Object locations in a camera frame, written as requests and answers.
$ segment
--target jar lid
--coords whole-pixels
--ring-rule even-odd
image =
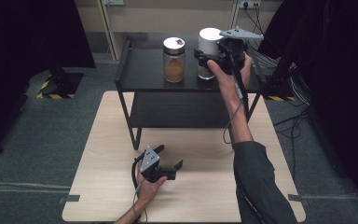
[[[178,55],[185,52],[185,40],[179,37],[170,37],[164,40],[164,52]]]

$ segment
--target glass jar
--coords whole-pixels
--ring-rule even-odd
[[[200,31],[199,35],[199,50],[204,54],[218,56],[217,42],[223,37],[220,35],[220,30],[216,28],[205,28]],[[199,78],[209,80],[214,78],[214,73],[210,72],[203,66],[198,67]]]
[[[163,67],[165,80],[180,82],[185,76],[185,41],[178,37],[164,40]]]

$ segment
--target cable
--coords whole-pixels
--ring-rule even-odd
[[[136,195],[138,195],[139,190],[141,190],[142,187],[142,183],[144,183],[145,179],[143,179],[141,181],[141,183],[138,185],[138,187],[135,189],[135,193],[133,194],[133,200],[132,200],[132,211],[133,214],[136,216],[136,211],[135,211],[135,197]],[[139,220],[139,217],[136,216],[136,219],[138,220],[138,223],[141,222],[141,220]],[[147,212],[146,212],[146,208],[145,208],[145,217],[146,217],[146,222],[147,223]]]
[[[296,150],[295,150],[295,138],[298,138],[300,135],[301,135],[301,128],[299,127],[299,124],[305,120],[305,119],[301,119],[302,116],[306,115],[305,112],[307,111],[307,108],[304,109],[299,115],[297,116],[294,116],[290,119],[293,120],[293,123],[292,123],[292,126],[285,129],[285,130],[280,130],[280,131],[275,131],[276,133],[280,133],[282,134],[283,136],[287,137],[287,138],[290,138],[291,140],[291,145],[292,145],[292,158],[293,158],[293,163],[292,163],[292,178],[293,180],[296,179]],[[281,124],[281,123],[284,123],[290,119],[285,119],[283,121],[280,121],[274,125],[278,125],[278,124]],[[294,136],[294,133],[295,133],[295,128],[299,128],[299,133],[297,136]],[[290,136],[286,135],[284,132],[290,130]]]
[[[266,67],[269,67],[269,68],[275,68],[277,66],[277,64],[271,64],[269,62],[266,61],[265,58],[262,58],[261,56],[259,55],[255,55],[257,57],[257,59],[260,61],[260,63],[262,63],[263,65],[265,65]]]
[[[257,20],[256,20],[255,22],[256,22],[256,24],[258,23],[258,27],[260,27],[261,33],[264,34],[264,33],[263,33],[263,29],[261,28],[261,23],[260,23],[260,19],[259,19],[260,7],[258,7],[258,4],[255,5],[255,15],[256,15],[256,17],[257,17]]]
[[[295,93],[296,97],[298,97],[298,99],[300,99],[302,102],[304,102],[304,104],[310,105],[308,100],[302,95],[302,93],[299,92],[298,87],[296,86],[295,82],[293,81],[293,77],[290,77],[290,82],[292,84],[292,90]]]
[[[237,109],[236,109],[235,112],[234,112],[234,115],[232,116],[231,120],[227,123],[227,125],[226,125],[226,127],[225,127],[225,130],[223,131],[223,140],[225,141],[226,144],[231,144],[231,142],[228,142],[228,141],[226,140],[226,131],[227,131],[227,129],[228,129],[228,126],[231,124],[232,120],[234,120],[234,118],[235,118],[235,116],[237,115],[238,111],[240,110],[241,106],[242,106],[242,103],[240,103],[240,104],[238,105]]]
[[[249,17],[249,19],[255,24],[255,27],[261,32],[262,35],[264,35],[264,32],[261,30],[261,27],[259,27],[257,25],[257,23],[252,19],[252,17],[249,15],[248,11],[247,11],[248,7],[245,7],[245,13],[246,15]]]

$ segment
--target brown contents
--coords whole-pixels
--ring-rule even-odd
[[[165,79],[170,82],[179,82],[183,79],[185,67],[176,59],[170,60],[164,68]]]

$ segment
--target black curtain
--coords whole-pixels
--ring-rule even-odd
[[[313,7],[313,13],[307,13]],[[308,17],[298,24],[302,17]],[[293,48],[297,26],[307,32]],[[277,58],[288,49],[310,87],[326,139],[358,188],[358,1],[286,0],[266,31],[261,52]]]
[[[73,0],[0,0],[0,137],[30,77],[59,67],[95,67]]]

